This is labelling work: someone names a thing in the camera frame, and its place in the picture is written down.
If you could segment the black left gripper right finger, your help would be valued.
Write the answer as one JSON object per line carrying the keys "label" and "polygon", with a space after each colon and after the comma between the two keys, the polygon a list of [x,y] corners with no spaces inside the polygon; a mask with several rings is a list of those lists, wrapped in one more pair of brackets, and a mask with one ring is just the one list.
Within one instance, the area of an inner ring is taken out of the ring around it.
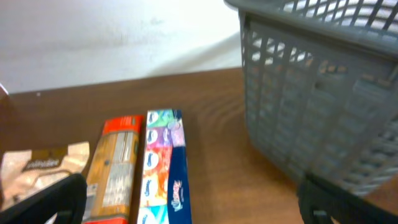
{"label": "black left gripper right finger", "polygon": [[302,179],[297,197],[304,223],[397,223],[397,215],[313,174]]}

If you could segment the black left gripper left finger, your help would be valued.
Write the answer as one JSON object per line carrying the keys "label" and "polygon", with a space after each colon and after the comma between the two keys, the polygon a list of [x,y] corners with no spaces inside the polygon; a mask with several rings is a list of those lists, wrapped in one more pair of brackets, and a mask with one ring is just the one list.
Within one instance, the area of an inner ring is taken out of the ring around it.
{"label": "black left gripper left finger", "polygon": [[87,183],[72,174],[1,212],[1,223],[81,223],[85,213]]}

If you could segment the orange red pasta packet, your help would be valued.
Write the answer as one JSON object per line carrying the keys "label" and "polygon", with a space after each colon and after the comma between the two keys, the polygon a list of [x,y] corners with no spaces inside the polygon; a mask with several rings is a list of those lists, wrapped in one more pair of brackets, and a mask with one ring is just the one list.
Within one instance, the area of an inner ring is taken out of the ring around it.
{"label": "orange red pasta packet", "polygon": [[142,115],[105,121],[86,178],[83,224],[127,224]]}

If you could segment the Kleenex tissue multipack box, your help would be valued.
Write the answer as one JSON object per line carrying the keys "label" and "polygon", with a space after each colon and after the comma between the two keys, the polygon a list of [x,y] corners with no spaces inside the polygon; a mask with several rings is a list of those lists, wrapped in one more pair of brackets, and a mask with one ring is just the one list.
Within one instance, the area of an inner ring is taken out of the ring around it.
{"label": "Kleenex tissue multipack box", "polygon": [[192,224],[182,111],[147,112],[137,224]]}

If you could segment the grey plastic basket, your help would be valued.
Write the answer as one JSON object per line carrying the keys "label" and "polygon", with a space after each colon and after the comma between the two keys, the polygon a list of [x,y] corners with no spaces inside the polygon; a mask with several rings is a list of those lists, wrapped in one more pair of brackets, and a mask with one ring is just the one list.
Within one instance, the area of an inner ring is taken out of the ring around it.
{"label": "grey plastic basket", "polygon": [[397,175],[397,0],[227,0],[252,143],[358,196]]}

